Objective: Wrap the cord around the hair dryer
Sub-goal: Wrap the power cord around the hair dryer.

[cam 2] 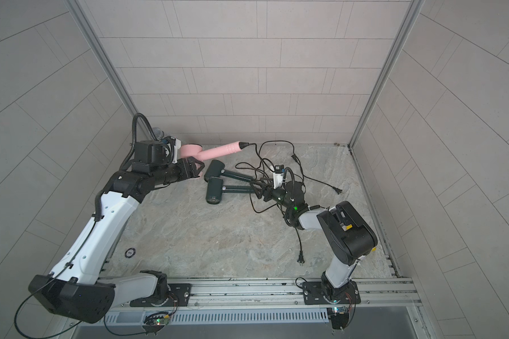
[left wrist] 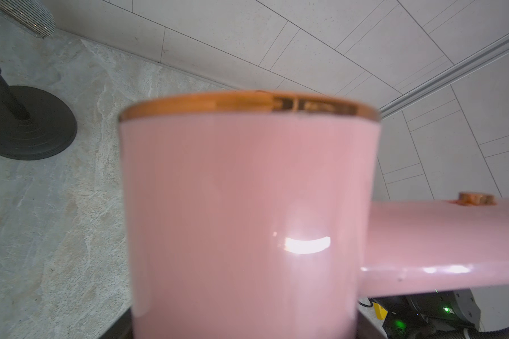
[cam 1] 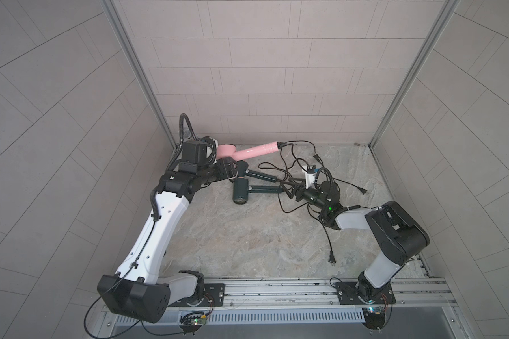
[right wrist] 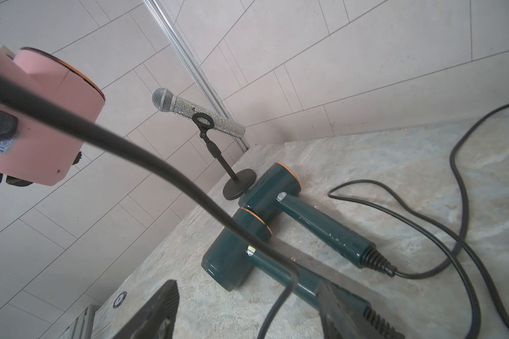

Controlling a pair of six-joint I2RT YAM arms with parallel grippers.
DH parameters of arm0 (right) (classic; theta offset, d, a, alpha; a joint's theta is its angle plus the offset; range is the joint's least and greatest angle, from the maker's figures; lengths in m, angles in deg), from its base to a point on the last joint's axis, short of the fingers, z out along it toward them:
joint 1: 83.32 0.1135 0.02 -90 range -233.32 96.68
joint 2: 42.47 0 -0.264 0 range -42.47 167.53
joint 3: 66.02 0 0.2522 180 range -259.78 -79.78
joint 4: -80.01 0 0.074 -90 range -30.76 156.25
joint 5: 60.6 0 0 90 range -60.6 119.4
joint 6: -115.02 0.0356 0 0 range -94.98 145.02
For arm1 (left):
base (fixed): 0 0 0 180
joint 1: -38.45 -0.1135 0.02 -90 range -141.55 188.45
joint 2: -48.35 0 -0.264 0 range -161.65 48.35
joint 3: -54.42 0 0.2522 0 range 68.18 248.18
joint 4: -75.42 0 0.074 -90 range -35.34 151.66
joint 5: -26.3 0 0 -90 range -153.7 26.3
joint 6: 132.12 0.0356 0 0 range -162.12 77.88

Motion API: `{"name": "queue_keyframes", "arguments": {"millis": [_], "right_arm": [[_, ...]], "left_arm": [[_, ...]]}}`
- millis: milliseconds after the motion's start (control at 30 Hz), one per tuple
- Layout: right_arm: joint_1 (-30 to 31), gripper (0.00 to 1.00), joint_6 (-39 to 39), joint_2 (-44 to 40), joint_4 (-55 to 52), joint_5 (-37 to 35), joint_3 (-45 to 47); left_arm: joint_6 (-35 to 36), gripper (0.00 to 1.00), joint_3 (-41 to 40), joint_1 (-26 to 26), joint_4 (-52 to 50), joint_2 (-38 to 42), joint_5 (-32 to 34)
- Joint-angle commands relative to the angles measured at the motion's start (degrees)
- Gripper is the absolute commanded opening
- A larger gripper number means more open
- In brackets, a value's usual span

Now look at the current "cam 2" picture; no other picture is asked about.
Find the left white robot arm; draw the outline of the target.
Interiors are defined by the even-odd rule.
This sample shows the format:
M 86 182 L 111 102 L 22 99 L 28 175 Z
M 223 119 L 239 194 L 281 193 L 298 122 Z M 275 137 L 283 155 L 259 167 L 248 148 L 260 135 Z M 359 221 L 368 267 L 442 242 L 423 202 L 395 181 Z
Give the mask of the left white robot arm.
M 142 271 L 99 280 L 100 272 L 130 216 L 159 185 L 197 178 L 203 162 L 183 158 L 172 165 L 120 169 L 96 196 L 96 211 L 70 250 L 47 275 L 36 275 L 28 290 L 48 312 L 86 323 L 100 321 L 109 309 L 137 299 L 163 305 L 169 299 L 167 276 Z

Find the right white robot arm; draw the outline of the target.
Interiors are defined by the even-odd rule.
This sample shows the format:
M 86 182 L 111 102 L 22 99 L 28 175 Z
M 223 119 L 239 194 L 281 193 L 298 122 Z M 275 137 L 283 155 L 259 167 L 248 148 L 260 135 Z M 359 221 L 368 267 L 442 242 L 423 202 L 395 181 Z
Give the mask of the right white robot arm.
M 303 185 L 294 181 L 277 188 L 263 181 L 252 181 L 250 186 L 258 199 L 275 201 L 283 209 L 287 226 L 298 231 L 323 231 L 333 258 L 321 276 L 321 293 L 328 303 L 350 302 L 356 289 L 352 273 L 378 245 L 369 224 L 347 201 L 331 208 L 308 205 Z

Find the pink hair dryer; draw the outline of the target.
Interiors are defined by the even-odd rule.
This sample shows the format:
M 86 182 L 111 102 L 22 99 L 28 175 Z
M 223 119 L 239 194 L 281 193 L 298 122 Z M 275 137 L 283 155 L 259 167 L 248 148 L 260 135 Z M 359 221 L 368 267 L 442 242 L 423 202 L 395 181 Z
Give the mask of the pink hair dryer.
M 204 151 L 201 145 L 187 144 L 181 146 L 180 155 L 181 158 L 194 158 L 198 161 L 204 162 L 206 160 L 212 160 L 240 152 L 249 145 L 250 143 L 237 141 Z

